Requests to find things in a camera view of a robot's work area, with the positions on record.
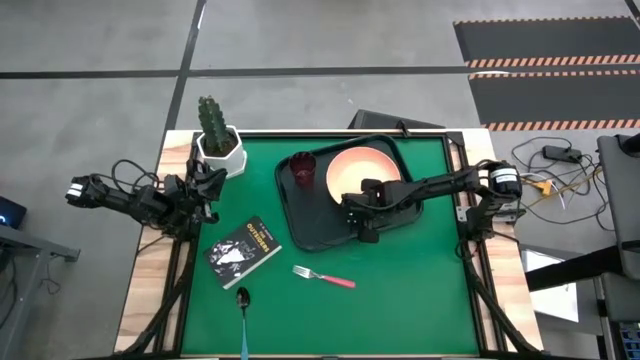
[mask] concrete floor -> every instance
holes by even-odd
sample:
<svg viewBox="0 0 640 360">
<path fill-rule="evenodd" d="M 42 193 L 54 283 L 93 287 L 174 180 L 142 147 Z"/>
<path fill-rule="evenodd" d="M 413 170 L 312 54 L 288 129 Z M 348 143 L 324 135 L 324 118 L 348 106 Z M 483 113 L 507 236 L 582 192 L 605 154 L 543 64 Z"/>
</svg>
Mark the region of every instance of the concrete floor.
<svg viewBox="0 0 640 360">
<path fill-rule="evenodd" d="M 0 72 L 177 70 L 195 6 L 196 0 L 4 0 Z M 453 21 L 607 15 L 629 12 L 622 0 L 209 0 L 191 68 L 454 66 L 462 57 Z M 109 172 L 120 158 L 152 169 L 174 86 L 173 78 L 0 80 L 0 194 L 29 208 L 26 231 L 82 249 L 76 264 L 52 263 L 62 291 L 42 291 L 21 358 L 113 349 L 140 227 L 106 210 L 72 208 L 64 193 L 72 176 Z M 241 128 L 344 128 L 359 108 L 479 126 L 464 75 L 189 79 L 176 128 L 197 127 L 196 100 L 208 94 Z M 538 134 L 493 134 L 496 153 L 509 160 L 513 145 Z M 598 134 L 561 135 L 586 151 Z M 522 150 L 524 156 L 534 148 Z M 123 169 L 127 175 L 134 173 Z M 571 218 L 595 201 L 575 199 L 567 214 L 552 202 L 539 206 Z M 518 224 L 523 242 L 587 251 L 609 241 L 593 221 L 555 227 L 536 220 Z M 561 346 L 572 342 L 558 336 L 567 335 L 543 332 L 552 352 L 570 352 Z M 581 350 L 597 355 L 586 346 Z"/>
</svg>

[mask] red cup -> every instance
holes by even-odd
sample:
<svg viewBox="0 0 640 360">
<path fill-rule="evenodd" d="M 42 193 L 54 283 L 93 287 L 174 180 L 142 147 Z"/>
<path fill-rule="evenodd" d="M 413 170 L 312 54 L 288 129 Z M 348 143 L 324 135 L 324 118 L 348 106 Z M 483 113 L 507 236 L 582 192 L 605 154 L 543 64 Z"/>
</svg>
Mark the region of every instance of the red cup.
<svg viewBox="0 0 640 360">
<path fill-rule="evenodd" d="M 313 185 L 316 174 L 316 157 L 310 152 L 301 151 L 289 158 L 289 168 L 296 184 L 301 187 Z"/>
</svg>

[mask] fork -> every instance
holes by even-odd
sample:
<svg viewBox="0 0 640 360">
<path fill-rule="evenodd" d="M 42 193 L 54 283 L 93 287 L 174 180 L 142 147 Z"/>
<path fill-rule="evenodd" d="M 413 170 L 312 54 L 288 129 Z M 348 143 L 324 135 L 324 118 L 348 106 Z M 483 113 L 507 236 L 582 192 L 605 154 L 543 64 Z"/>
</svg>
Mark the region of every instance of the fork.
<svg viewBox="0 0 640 360">
<path fill-rule="evenodd" d="M 293 273 L 296 275 L 300 275 L 305 279 L 317 278 L 317 279 L 328 281 L 330 283 L 334 283 L 336 285 L 348 287 L 351 289 L 356 287 L 356 283 L 354 281 L 340 279 L 340 278 L 328 276 L 328 275 L 317 274 L 313 272 L 311 269 L 298 266 L 298 265 L 293 265 Z"/>
</svg>

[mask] power strip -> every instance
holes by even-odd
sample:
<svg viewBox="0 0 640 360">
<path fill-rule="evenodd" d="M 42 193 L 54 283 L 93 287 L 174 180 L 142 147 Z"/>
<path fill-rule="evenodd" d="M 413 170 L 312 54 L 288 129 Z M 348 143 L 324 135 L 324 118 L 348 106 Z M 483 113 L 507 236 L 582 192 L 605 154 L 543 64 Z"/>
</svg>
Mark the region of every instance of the power strip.
<svg viewBox="0 0 640 360">
<path fill-rule="evenodd" d="M 579 164 L 582 161 L 582 151 L 546 145 L 542 148 L 542 157 L 549 160 Z"/>
</svg>

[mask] black tray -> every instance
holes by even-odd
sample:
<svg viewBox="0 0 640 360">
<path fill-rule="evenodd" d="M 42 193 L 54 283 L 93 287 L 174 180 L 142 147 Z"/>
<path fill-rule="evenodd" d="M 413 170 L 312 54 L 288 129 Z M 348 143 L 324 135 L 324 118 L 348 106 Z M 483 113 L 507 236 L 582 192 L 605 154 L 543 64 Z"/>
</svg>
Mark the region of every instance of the black tray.
<svg viewBox="0 0 640 360">
<path fill-rule="evenodd" d="M 346 214 L 329 195 L 326 182 L 331 160 L 340 152 L 356 146 L 367 146 L 382 151 L 396 163 L 402 180 L 413 181 L 395 141 L 386 135 L 359 137 L 312 150 L 311 153 L 316 157 L 316 173 L 314 185 L 310 188 L 300 188 L 296 185 L 289 169 L 289 158 L 282 159 L 276 166 L 276 185 L 291 237 L 301 249 L 325 250 L 356 237 L 357 229 L 347 224 Z M 383 231 L 405 225 L 415 221 L 421 213 L 422 203 L 419 202 L 415 207 L 376 221 L 374 228 Z"/>
</svg>

